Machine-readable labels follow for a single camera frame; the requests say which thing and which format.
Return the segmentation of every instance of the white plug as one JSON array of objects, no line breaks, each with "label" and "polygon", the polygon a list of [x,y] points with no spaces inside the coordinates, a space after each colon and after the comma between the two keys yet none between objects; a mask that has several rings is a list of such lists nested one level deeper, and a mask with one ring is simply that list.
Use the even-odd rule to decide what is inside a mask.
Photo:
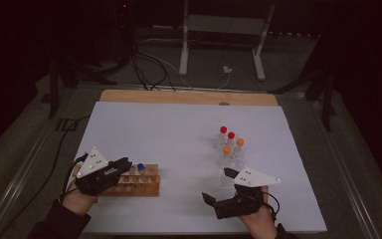
[{"label": "white plug", "polygon": [[224,73],[232,73],[232,68],[228,67],[228,66],[224,66],[223,67],[223,72]]}]

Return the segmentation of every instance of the hand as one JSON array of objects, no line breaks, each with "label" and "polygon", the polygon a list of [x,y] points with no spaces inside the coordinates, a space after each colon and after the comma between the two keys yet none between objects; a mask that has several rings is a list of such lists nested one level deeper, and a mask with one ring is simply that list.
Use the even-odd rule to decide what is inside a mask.
[{"label": "hand", "polygon": [[[68,187],[67,191],[76,189],[75,180],[73,180]],[[62,205],[68,208],[70,211],[76,213],[79,216],[85,216],[92,208],[93,204],[97,202],[96,196],[90,196],[82,194],[78,189],[69,192],[62,202]]]},{"label": "hand", "polygon": [[[262,187],[263,192],[269,192],[267,186]],[[264,194],[267,203],[269,196]],[[260,207],[259,211],[250,215],[239,217],[255,239],[275,239],[278,229],[272,218],[272,213],[267,206]]]}]

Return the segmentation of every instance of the white table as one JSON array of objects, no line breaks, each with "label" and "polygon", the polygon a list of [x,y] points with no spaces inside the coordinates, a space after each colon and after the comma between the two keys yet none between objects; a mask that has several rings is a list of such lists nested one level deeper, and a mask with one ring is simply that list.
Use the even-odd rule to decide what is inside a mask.
[{"label": "white table", "polygon": [[[184,104],[186,99],[191,104]],[[77,156],[96,146],[109,160],[128,156],[134,163],[157,163],[160,196],[100,198],[90,211],[93,219],[85,232],[247,233],[238,218],[218,220],[201,195],[206,192],[221,200],[235,192],[218,182],[212,143],[221,125],[246,139],[248,166],[282,180],[270,188],[281,204],[278,222],[288,231],[326,230],[287,120],[273,96],[109,91],[100,100]],[[176,100],[181,104],[172,104]],[[216,101],[231,105],[265,102],[268,107],[215,106]],[[273,200],[270,203],[276,208]]]}]

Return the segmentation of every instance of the test tube rack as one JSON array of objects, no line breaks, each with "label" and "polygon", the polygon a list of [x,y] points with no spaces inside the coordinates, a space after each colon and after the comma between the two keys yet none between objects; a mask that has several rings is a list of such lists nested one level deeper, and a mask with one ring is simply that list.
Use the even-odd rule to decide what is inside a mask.
[{"label": "test tube rack", "polygon": [[[157,197],[159,196],[160,176],[157,164],[144,164],[145,173],[138,170],[129,171],[120,176],[117,185],[109,188],[100,196],[103,197]],[[77,174],[80,165],[76,165],[73,176]]]}]

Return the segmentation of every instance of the metal stand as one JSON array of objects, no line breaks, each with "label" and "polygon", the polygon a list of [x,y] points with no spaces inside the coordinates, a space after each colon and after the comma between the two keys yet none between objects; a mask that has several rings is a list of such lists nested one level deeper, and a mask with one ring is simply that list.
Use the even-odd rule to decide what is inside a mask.
[{"label": "metal stand", "polygon": [[[269,27],[274,11],[275,4],[271,4],[265,19],[234,18],[234,21],[232,21],[228,17],[190,15],[188,13],[188,0],[185,0],[182,53],[181,62],[179,65],[179,75],[182,77],[185,77],[187,75],[189,30],[204,32],[228,32],[260,35],[259,44],[255,49],[253,49],[252,54],[254,59],[254,65],[256,68],[257,78],[260,81],[263,81],[266,78],[266,76],[265,71],[263,70],[260,53],[262,51],[263,45],[269,32]],[[222,31],[222,26],[228,25],[228,23],[230,23],[230,26],[225,31]]]}]

